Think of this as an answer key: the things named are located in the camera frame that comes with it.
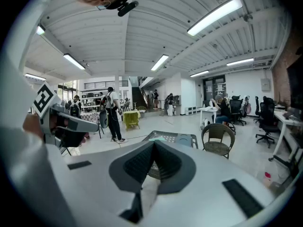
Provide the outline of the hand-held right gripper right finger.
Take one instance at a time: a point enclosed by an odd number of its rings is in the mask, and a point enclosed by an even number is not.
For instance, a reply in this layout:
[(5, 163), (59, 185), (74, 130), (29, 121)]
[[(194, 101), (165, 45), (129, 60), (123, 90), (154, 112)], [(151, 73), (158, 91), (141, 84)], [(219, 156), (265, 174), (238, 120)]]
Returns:
[(156, 197), (143, 227), (230, 227), (247, 218), (223, 182), (237, 180), (263, 207), (275, 197), (258, 179), (226, 158), (168, 142), (167, 145), (193, 159), (196, 173), (178, 193)]

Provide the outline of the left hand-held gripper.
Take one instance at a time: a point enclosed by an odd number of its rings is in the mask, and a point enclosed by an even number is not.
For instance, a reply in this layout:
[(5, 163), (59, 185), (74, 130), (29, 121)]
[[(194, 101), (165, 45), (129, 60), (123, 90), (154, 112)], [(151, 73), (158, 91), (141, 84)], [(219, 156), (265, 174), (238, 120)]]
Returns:
[(87, 132), (96, 132), (99, 125), (73, 117), (66, 108), (68, 104), (61, 100), (48, 83), (37, 91), (33, 109), (39, 116), (43, 140), (57, 148), (76, 148), (82, 144)]

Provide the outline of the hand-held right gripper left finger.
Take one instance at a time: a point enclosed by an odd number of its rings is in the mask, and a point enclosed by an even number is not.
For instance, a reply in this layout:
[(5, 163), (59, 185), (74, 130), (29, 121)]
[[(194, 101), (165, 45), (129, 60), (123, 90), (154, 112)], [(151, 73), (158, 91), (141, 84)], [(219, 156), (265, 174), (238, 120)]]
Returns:
[(153, 163), (153, 142), (66, 160), (63, 178), (77, 227), (153, 227), (144, 216), (141, 186)]

